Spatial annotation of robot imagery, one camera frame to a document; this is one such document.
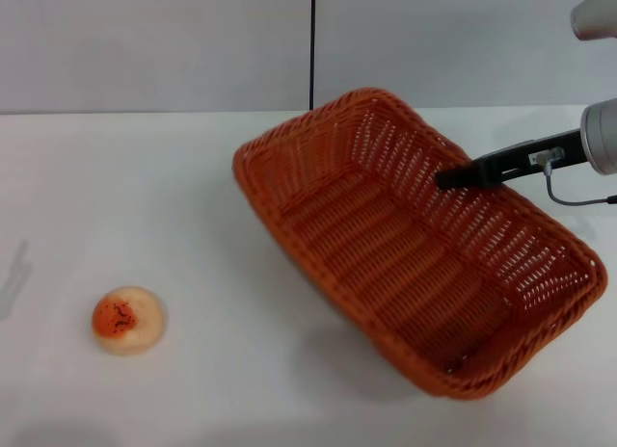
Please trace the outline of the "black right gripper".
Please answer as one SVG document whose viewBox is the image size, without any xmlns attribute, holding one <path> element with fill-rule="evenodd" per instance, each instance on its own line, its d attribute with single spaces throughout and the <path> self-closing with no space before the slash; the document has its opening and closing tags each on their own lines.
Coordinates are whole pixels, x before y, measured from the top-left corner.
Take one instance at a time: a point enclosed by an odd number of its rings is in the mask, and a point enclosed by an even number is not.
<svg viewBox="0 0 617 447">
<path fill-rule="evenodd" d="M 441 191 L 492 188 L 534 173 L 587 162 L 579 129 L 512 145 L 473 161 L 473 164 L 438 171 L 435 182 Z"/>
</svg>

